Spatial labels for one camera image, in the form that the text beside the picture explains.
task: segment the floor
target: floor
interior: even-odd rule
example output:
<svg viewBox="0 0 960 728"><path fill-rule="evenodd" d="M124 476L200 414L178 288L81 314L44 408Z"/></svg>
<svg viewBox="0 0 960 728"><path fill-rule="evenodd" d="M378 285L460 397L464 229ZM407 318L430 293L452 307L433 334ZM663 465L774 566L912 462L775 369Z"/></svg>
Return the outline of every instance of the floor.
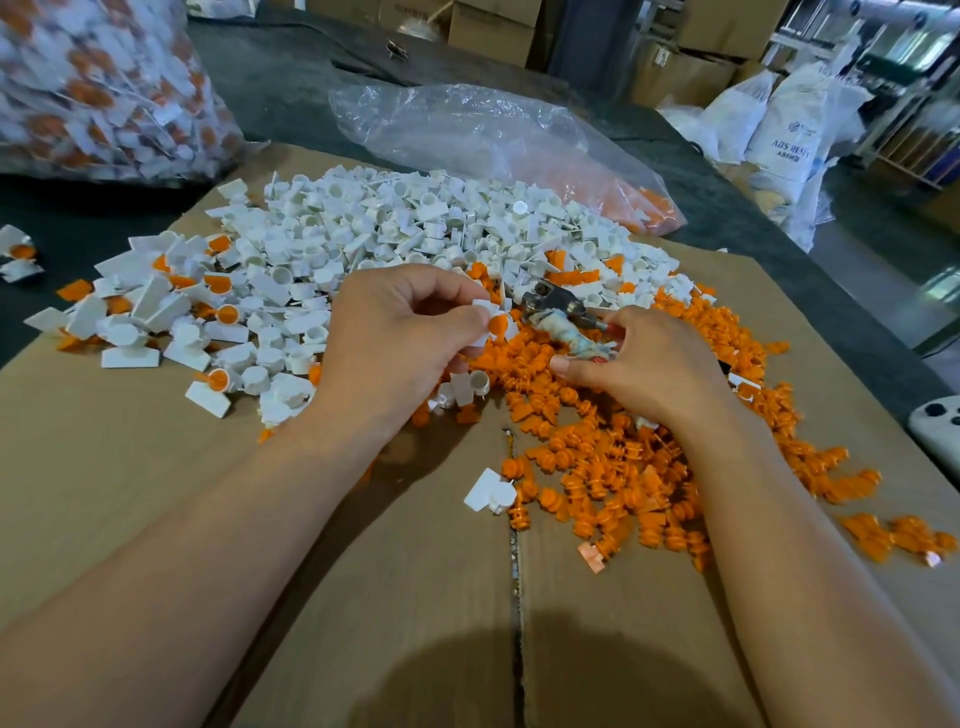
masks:
<svg viewBox="0 0 960 728"><path fill-rule="evenodd" d="M912 199L870 173L831 170L836 220L817 229L810 257L911 349L960 316L960 241L914 214ZM924 361L960 392L960 341Z"/></svg>

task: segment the right hand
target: right hand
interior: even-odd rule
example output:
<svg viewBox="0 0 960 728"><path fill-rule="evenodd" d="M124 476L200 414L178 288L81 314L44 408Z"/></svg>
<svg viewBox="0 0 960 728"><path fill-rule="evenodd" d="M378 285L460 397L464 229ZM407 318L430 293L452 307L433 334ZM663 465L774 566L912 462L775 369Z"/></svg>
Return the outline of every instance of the right hand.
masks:
<svg viewBox="0 0 960 728"><path fill-rule="evenodd" d="M554 356L550 368L578 386L608 392L627 409L677 430L735 403L716 357L700 333L668 313L626 306L608 324L626 331L614 361Z"/></svg>

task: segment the plastic bag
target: plastic bag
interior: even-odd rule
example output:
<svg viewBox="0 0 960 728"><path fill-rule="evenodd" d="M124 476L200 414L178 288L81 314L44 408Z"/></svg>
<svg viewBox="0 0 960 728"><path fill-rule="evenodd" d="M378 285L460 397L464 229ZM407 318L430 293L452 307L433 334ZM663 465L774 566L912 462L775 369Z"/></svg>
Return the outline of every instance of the plastic bag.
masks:
<svg viewBox="0 0 960 728"><path fill-rule="evenodd" d="M828 123L833 77L822 63L797 70L774 91L766 113L747 147L771 189L796 203L814 171Z"/></svg>
<svg viewBox="0 0 960 728"><path fill-rule="evenodd" d="M686 222L657 173L563 107L464 84L349 86L330 106L348 139L396 164L536 184L636 232Z"/></svg>
<svg viewBox="0 0 960 728"><path fill-rule="evenodd" d="M713 130L719 156L725 164L739 164L763 120L777 74L761 71L721 93L704 109L701 124Z"/></svg>
<svg viewBox="0 0 960 728"><path fill-rule="evenodd" d="M662 116L671 127L689 142L696 144L707 159L719 159L720 150L717 144L716 132L701 121L704 110L699 107L675 106L673 98L667 98L657 107L657 113Z"/></svg>
<svg viewBox="0 0 960 728"><path fill-rule="evenodd" d="M220 177L243 135L185 29L182 0L0 3L0 172Z"/></svg>
<svg viewBox="0 0 960 728"><path fill-rule="evenodd" d="M800 200L790 209L783 222L782 229L805 253L813 250L813 234L817 229L817 205L820 202L820 188L824 184L824 175L839 159L834 158L823 164L804 185Z"/></svg>

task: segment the clear plastic bag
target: clear plastic bag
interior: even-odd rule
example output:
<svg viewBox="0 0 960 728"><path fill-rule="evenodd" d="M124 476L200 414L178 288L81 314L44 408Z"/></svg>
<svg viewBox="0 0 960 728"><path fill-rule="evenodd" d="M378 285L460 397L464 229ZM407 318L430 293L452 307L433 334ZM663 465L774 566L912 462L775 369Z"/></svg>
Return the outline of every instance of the clear plastic bag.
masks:
<svg viewBox="0 0 960 728"><path fill-rule="evenodd" d="M475 85L330 91L344 135L420 170L552 189L636 232L686 223L663 180L569 109Z"/></svg>
<svg viewBox="0 0 960 728"><path fill-rule="evenodd" d="M0 0L0 172L213 180L243 135L182 0Z"/></svg>

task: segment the hand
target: hand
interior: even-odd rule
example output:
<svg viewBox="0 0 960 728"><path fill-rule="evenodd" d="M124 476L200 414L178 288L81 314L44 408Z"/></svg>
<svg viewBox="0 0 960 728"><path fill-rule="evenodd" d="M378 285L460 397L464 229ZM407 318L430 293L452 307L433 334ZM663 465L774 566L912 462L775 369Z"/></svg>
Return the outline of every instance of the hand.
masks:
<svg viewBox="0 0 960 728"><path fill-rule="evenodd" d="M633 305L608 323L626 332L614 361L554 356L551 369L574 384L603 389L627 409L675 431L704 419L714 404L735 403L713 352L694 327Z"/></svg>
<svg viewBox="0 0 960 728"><path fill-rule="evenodd" d="M480 338L490 298L466 276L432 265L351 273L333 300L317 400L328 416L359 417L386 443L430 395L446 367ZM465 351L468 356L479 351Z"/></svg>

